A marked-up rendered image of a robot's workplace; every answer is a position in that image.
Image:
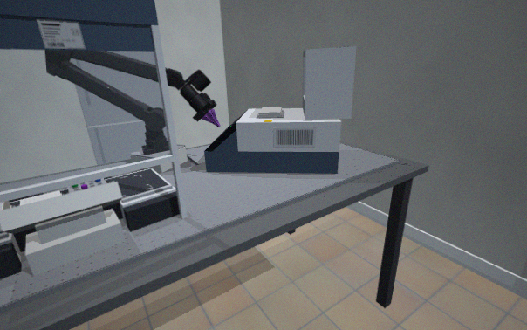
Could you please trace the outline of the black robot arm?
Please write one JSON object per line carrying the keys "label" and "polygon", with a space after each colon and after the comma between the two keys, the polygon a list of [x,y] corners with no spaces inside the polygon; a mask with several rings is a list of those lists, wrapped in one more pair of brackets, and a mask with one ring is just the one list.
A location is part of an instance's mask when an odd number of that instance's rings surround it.
{"label": "black robot arm", "polygon": [[[168,86],[175,87],[178,91],[181,90],[180,95],[187,102],[189,102],[190,100],[193,101],[194,100],[193,98],[198,94],[197,91],[201,92],[211,83],[211,81],[207,78],[207,76],[204,75],[200,70],[197,70],[196,72],[194,72],[183,83],[184,79],[180,72],[173,70],[173,69],[169,69],[169,68],[165,68],[165,69],[166,69]],[[190,83],[192,84],[192,86],[190,85]],[[203,99],[207,103],[211,100],[211,98],[206,93],[200,93],[200,95],[203,97]]]}

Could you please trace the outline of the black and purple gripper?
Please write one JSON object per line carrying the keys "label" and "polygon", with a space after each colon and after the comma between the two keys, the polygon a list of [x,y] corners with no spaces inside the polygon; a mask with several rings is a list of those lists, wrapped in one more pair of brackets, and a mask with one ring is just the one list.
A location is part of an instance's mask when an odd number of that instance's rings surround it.
{"label": "black and purple gripper", "polygon": [[203,120],[213,123],[217,127],[220,127],[220,124],[216,118],[215,110],[213,108],[216,106],[216,102],[214,100],[211,100],[207,103],[199,93],[193,99],[193,101],[191,100],[189,102],[189,104],[197,112],[193,119],[198,121],[200,118],[202,118]]}

